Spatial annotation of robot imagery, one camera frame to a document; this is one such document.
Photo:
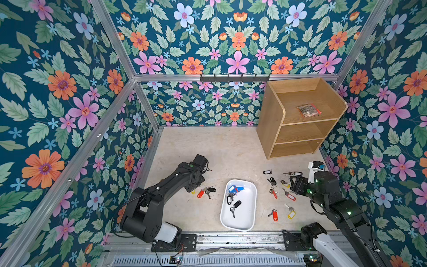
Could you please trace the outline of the white storage tray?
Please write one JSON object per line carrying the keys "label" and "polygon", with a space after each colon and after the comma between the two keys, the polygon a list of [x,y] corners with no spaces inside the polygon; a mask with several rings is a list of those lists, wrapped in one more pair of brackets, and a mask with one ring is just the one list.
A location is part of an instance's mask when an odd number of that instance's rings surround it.
{"label": "white storage tray", "polygon": [[[228,188],[231,185],[243,186],[241,191],[235,197],[235,200],[241,200],[242,204],[235,210],[236,218],[232,217],[230,206],[226,202]],[[220,221],[222,225],[230,230],[248,232],[255,225],[256,201],[258,190],[252,182],[232,179],[225,186],[224,199],[221,206]]]}

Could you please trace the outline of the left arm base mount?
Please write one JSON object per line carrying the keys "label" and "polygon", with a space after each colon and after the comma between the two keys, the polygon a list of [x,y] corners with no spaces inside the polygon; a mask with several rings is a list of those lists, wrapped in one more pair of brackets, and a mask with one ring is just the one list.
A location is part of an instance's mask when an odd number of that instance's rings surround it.
{"label": "left arm base mount", "polygon": [[151,252],[195,252],[197,245],[196,234],[178,234],[171,243],[154,241]]}

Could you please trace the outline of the black wall hook rail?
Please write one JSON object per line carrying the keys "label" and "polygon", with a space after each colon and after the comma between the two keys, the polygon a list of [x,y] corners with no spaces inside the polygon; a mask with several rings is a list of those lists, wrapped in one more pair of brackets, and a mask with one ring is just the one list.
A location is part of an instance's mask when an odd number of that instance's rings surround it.
{"label": "black wall hook rail", "polygon": [[270,80],[271,75],[200,75],[201,82],[243,82],[243,83],[253,83],[253,82],[267,82]]}

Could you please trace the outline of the clear bag of small parts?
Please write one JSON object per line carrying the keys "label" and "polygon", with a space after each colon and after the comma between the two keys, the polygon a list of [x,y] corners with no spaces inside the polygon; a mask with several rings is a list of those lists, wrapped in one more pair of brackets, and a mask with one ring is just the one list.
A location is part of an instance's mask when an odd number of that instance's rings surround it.
{"label": "clear bag of small parts", "polygon": [[322,112],[312,103],[300,105],[297,107],[297,110],[303,118],[320,116],[322,114]]}

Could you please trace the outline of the yellow tag key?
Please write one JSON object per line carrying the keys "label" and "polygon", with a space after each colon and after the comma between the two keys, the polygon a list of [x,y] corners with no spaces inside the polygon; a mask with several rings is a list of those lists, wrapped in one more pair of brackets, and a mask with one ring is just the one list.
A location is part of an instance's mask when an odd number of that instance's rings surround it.
{"label": "yellow tag key", "polygon": [[292,206],[288,206],[287,204],[285,204],[285,206],[289,209],[288,219],[292,220],[296,216],[295,209]]}
{"label": "yellow tag key", "polygon": [[288,183],[288,182],[286,182],[285,180],[281,180],[281,184],[282,184],[284,187],[286,187],[286,188],[290,188],[290,187],[291,187],[291,184],[290,184],[290,183]]}

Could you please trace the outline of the wooden shelf cabinet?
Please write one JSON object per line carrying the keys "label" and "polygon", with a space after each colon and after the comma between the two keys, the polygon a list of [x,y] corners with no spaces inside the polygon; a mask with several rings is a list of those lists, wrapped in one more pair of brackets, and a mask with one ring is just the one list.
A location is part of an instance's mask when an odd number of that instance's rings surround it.
{"label": "wooden shelf cabinet", "polygon": [[[303,118],[297,107],[308,103],[322,114]],[[344,99],[324,79],[267,82],[257,126],[266,158],[315,153],[346,110]]]}

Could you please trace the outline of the red tag key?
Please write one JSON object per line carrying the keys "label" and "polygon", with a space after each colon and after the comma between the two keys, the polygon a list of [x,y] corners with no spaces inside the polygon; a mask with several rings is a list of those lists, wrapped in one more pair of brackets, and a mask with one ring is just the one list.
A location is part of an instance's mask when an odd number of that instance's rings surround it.
{"label": "red tag key", "polygon": [[198,193],[197,198],[198,198],[198,199],[202,198],[204,194],[205,194],[205,190],[201,190],[201,191]]}
{"label": "red tag key", "polygon": [[296,201],[296,197],[288,189],[285,189],[285,188],[282,188],[282,189],[283,189],[283,191],[285,193],[285,196],[288,199],[290,199],[291,201]]}
{"label": "red tag key", "polygon": [[273,221],[278,221],[278,212],[275,209],[272,209],[268,217],[272,217]]}
{"label": "red tag key", "polygon": [[273,188],[271,188],[271,189],[269,190],[269,193],[271,193],[271,194],[274,196],[274,198],[275,198],[275,199],[277,199],[277,198],[278,198],[278,196],[277,196],[276,192],[273,190]]}

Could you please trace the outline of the key with black ring tag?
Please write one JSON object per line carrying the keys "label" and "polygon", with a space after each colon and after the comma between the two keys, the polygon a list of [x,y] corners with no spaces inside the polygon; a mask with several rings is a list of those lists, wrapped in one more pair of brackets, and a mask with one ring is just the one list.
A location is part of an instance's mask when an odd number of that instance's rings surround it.
{"label": "key with black ring tag", "polygon": [[277,186],[277,182],[273,177],[268,178],[268,182],[272,187]]}

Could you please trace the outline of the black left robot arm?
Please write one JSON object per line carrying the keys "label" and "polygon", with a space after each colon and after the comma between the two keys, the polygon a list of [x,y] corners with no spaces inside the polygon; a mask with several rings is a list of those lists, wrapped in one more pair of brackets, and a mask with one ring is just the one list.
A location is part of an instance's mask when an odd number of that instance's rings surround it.
{"label": "black left robot arm", "polygon": [[208,164],[207,158],[196,155],[193,161],[180,163],[156,185],[135,189],[123,212],[120,229],[146,243],[162,241],[176,247],[182,230],[163,221],[164,206],[181,189],[192,192],[198,188],[205,181],[203,174],[209,171]]}

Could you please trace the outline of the pile of colourful key tags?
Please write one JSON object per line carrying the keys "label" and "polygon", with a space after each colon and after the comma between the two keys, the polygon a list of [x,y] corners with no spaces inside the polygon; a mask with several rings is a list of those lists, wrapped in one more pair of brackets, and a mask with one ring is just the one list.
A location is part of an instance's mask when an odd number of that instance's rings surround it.
{"label": "pile of colourful key tags", "polygon": [[244,190],[245,188],[243,186],[236,186],[236,185],[231,185],[228,188],[228,195],[226,198],[226,202],[230,206],[230,211],[232,213],[233,218],[236,218],[235,210],[242,204],[241,200],[235,200],[235,197],[239,192]]}

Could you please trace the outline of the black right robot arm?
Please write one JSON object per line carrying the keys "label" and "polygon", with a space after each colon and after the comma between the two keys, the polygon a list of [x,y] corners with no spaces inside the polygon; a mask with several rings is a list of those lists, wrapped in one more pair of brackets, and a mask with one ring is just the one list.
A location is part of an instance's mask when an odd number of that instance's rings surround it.
{"label": "black right robot arm", "polygon": [[[311,205],[322,208],[321,215],[332,221],[347,238],[364,267],[390,267],[391,263],[374,235],[372,223],[359,204],[343,197],[339,179],[328,171],[315,172],[313,179],[311,182],[303,176],[291,176],[290,190],[308,197]],[[301,243],[319,251],[335,267],[357,266],[341,248],[332,244],[331,237],[318,223],[301,229]]]}

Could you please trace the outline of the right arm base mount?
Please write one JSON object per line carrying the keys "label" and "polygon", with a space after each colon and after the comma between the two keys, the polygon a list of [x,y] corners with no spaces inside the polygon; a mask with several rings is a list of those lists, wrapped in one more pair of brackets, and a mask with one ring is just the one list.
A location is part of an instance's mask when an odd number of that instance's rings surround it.
{"label": "right arm base mount", "polygon": [[320,229],[302,229],[301,233],[292,233],[287,230],[282,230],[284,238],[284,246],[286,251],[316,251],[314,240],[320,234],[328,234],[326,230]]}

